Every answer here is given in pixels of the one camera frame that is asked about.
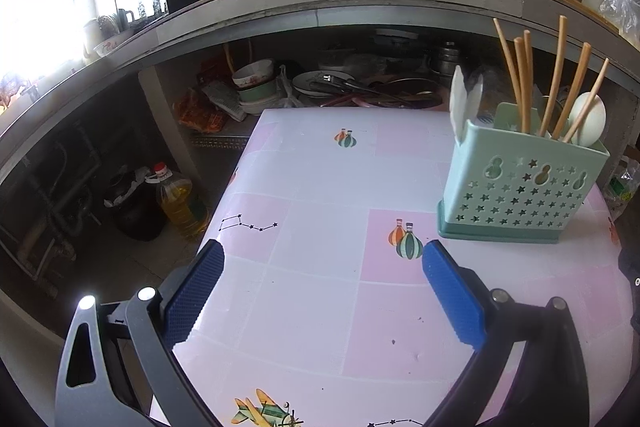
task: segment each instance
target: plastic oil jug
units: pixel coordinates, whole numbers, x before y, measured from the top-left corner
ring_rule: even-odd
[[[209,211],[193,190],[193,183],[160,162],[154,166],[158,176],[156,197],[169,220],[187,241],[195,242],[207,228]]]

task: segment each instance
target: yellow oil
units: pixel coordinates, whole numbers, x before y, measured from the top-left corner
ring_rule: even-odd
[[[195,243],[207,228],[209,211],[192,192],[193,185],[190,181],[176,180],[162,187],[159,203],[180,235],[190,243]]]

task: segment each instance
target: pink and white tablecloth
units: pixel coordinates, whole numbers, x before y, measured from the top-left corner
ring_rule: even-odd
[[[401,219],[422,244],[438,238],[453,143],[447,113],[265,111],[206,233],[224,246],[225,270],[174,348],[224,425],[251,425],[257,412],[260,427],[410,427],[433,412],[472,350],[392,232]],[[566,299],[597,421],[632,354],[630,290],[597,188],[558,245],[441,241],[516,301]],[[499,409],[523,347],[484,418]],[[162,418],[157,404],[152,412]]]

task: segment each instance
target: blue textured pad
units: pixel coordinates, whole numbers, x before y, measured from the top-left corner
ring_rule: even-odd
[[[422,254],[422,270],[460,342],[478,351],[484,339],[484,312],[440,241],[430,241]]]
[[[162,339],[169,350],[187,339],[225,267],[225,252],[217,241],[208,241],[200,254],[164,311]]]

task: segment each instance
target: mint green utensil holder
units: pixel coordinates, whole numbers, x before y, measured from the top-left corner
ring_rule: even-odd
[[[540,118],[532,110],[537,133]],[[557,243],[609,152],[515,132],[518,108],[501,103],[494,127],[466,123],[451,159],[438,233],[452,239]]]

